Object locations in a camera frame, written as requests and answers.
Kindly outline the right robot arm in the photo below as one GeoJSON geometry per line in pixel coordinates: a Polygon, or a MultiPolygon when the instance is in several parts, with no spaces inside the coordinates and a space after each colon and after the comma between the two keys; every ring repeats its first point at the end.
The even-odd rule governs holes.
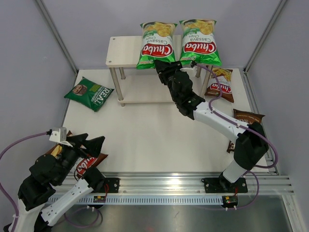
{"type": "Polygon", "coordinates": [[[168,87],[179,112],[204,123],[227,137],[234,145],[232,162],[212,180],[202,179],[204,186],[219,192],[234,192],[242,187],[242,176],[250,171],[269,150],[262,125],[232,118],[211,106],[193,91],[193,82],[179,61],[154,61],[162,84],[168,87]]]}

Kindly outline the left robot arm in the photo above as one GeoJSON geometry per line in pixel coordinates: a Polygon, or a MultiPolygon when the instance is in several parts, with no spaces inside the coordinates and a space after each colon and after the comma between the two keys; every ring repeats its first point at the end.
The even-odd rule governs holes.
{"type": "Polygon", "coordinates": [[[78,158],[99,156],[105,137],[91,140],[87,137],[86,133],[69,136],[60,143],[59,154],[44,154],[36,159],[29,169],[30,176],[19,188],[18,203],[13,204],[14,219],[4,226],[5,232],[49,232],[83,196],[104,188],[104,175],[91,166],[67,193],[51,206],[44,207],[54,195],[54,187],[62,185],[78,158]]]}

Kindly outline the green Chuba chips bag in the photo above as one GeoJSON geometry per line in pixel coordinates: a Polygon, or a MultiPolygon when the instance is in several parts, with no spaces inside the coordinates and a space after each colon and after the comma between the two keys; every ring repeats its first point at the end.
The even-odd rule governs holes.
{"type": "Polygon", "coordinates": [[[192,61],[206,65],[221,66],[214,38],[216,21],[213,19],[188,19],[180,21],[183,30],[180,62],[192,61]]]}
{"type": "Polygon", "coordinates": [[[142,42],[136,69],[152,69],[155,67],[155,60],[174,62],[173,35],[177,24],[154,21],[140,26],[142,42]]]}

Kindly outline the dark green REAL chips bag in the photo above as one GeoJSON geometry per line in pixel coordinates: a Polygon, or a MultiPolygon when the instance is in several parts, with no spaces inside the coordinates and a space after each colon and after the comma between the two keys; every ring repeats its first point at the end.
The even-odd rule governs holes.
{"type": "Polygon", "coordinates": [[[97,112],[104,105],[113,91],[113,88],[99,85],[82,77],[81,81],[74,86],[64,98],[81,103],[94,112],[97,112]]]}

